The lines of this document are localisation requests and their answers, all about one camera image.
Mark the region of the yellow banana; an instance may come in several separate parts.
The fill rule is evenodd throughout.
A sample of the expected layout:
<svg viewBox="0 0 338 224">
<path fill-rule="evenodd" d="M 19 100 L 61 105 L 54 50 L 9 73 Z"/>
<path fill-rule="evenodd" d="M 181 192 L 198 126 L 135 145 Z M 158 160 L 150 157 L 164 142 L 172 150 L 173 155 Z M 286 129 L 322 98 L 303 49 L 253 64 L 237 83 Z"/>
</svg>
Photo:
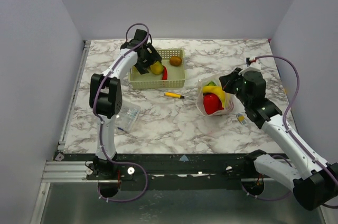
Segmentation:
<svg viewBox="0 0 338 224">
<path fill-rule="evenodd" d="M 227 95 L 222 90 L 222 87 L 220 87 L 220 86 L 203 86 L 202 92 L 204 94 L 206 94 L 206 93 L 215 94 L 219 98 L 219 100 L 221 101 L 222 107 L 224 108 L 226 106 Z"/>
</svg>

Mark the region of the yellow green mango toy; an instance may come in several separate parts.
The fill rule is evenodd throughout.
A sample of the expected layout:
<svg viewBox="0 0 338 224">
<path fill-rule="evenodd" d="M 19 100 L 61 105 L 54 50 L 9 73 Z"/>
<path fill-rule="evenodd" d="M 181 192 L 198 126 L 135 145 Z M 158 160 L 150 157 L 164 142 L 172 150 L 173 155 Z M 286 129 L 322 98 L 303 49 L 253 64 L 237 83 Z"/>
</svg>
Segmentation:
<svg viewBox="0 0 338 224">
<path fill-rule="evenodd" d="M 150 66 L 150 70 L 153 74 L 160 75 L 163 73 L 164 67 L 159 61 L 156 61 Z"/>
</svg>

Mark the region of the clear zip top bag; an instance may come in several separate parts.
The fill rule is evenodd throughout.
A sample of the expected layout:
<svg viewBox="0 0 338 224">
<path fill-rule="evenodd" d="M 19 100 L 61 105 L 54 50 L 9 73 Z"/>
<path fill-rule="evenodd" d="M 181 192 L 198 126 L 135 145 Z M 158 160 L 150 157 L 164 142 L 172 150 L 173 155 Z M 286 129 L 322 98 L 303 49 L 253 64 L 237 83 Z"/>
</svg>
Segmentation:
<svg viewBox="0 0 338 224">
<path fill-rule="evenodd" d="M 195 105 L 203 116 L 226 115 L 233 111 L 232 95 L 223 90 L 220 74 L 198 80 Z"/>
</svg>

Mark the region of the red tomato toy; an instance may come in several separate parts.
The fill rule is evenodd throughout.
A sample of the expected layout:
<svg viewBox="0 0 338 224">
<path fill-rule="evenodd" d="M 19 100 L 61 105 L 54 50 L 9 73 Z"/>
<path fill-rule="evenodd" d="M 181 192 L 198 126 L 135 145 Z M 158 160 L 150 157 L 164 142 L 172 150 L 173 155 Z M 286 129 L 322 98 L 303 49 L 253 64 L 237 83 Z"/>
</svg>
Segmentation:
<svg viewBox="0 0 338 224">
<path fill-rule="evenodd" d="M 222 104 L 215 94 L 205 94 L 203 96 L 204 110 L 207 115 L 212 115 L 215 112 L 222 110 Z"/>
</svg>

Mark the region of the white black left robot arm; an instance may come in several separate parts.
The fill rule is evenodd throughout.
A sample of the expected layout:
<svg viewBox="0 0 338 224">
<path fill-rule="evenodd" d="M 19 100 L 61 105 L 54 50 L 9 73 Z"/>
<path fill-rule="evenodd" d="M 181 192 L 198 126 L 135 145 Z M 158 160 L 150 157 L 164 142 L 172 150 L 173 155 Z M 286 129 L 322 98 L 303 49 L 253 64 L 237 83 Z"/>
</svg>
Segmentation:
<svg viewBox="0 0 338 224">
<path fill-rule="evenodd" d="M 161 60 L 152 46 L 149 29 L 137 29 L 134 37 L 121 45 L 112 65 L 91 76 L 89 105 L 98 124 L 96 159 L 104 161 L 99 166 L 99 173 L 105 179 L 112 179 L 117 173 L 113 158 L 116 155 L 115 121 L 123 104 L 121 80 L 132 68 L 140 74 L 147 74 L 148 68 Z"/>
</svg>

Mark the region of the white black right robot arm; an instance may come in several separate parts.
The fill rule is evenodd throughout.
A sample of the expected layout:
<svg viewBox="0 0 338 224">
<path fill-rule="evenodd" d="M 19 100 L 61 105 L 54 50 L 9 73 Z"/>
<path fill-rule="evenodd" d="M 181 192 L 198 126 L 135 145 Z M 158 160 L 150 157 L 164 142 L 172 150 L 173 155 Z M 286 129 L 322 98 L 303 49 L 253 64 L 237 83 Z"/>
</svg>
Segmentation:
<svg viewBox="0 0 338 224">
<path fill-rule="evenodd" d="M 246 176 L 267 175 L 292 191 L 297 202 L 309 211 L 337 196 L 337 163 L 330 164 L 318 155 L 289 125 L 282 111 L 266 98 L 266 81 L 261 72 L 241 73 L 236 68 L 219 80 L 222 89 L 238 98 L 247 117 L 278 144 L 294 165 L 284 165 L 257 150 L 243 164 Z"/>
</svg>

